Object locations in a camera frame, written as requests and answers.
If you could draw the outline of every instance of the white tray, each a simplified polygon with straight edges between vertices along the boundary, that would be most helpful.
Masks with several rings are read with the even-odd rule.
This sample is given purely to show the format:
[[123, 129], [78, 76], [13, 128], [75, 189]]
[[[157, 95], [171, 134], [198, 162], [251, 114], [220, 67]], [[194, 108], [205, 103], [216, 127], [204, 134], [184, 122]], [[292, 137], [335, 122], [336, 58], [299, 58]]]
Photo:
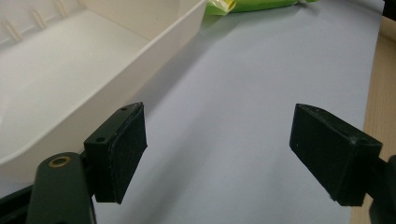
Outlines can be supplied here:
[[199, 30], [206, 0], [0, 0], [0, 178], [83, 141]]

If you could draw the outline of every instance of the screw hole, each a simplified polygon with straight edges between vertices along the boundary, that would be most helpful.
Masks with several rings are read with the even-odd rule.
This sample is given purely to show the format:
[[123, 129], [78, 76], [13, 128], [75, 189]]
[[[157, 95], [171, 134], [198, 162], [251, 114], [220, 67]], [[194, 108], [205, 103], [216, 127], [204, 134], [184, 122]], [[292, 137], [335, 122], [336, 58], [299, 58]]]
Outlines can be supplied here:
[[105, 142], [105, 138], [104, 137], [98, 137], [96, 138], [96, 142]]
[[50, 161], [49, 167], [58, 168], [58, 167], [66, 165], [71, 160], [72, 160], [72, 158], [69, 156], [60, 156], [60, 157], [57, 157], [57, 158], [53, 159], [52, 161]]

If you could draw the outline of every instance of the white plastic container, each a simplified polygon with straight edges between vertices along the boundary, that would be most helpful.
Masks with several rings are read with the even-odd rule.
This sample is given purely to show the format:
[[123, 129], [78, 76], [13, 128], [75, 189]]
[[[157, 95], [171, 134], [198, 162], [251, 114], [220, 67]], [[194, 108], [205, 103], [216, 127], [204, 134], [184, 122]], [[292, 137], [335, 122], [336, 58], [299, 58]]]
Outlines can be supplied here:
[[0, 178], [83, 141], [199, 30], [206, 0], [0, 0]]

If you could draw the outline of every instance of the white tabletop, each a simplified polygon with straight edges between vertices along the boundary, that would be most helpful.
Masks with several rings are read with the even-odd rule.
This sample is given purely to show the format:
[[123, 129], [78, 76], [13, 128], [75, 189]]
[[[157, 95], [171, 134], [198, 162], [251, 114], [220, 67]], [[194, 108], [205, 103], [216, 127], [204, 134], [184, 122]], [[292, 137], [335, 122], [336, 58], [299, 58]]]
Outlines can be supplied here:
[[296, 103], [362, 128], [382, 2], [205, 17], [131, 102], [148, 149], [99, 223], [349, 223], [289, 148]]

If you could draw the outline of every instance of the green object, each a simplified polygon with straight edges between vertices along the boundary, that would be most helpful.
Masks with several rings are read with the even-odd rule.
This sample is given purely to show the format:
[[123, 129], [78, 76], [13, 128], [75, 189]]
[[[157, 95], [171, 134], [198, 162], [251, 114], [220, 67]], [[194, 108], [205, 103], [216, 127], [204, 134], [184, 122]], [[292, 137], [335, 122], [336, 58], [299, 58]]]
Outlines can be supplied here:
[[205, 14], [208, 15], [227, 15], [235, 7], [235, 0], [208, 0]]
[[298, 0], [237, 0], [232, 12], [256, 11], [276, 7], [288, 7]]
[[208, 0], [206, 14], [225, 16], [230, 12], [257, 11], [276, 7], [289, 7], [299, 0]]

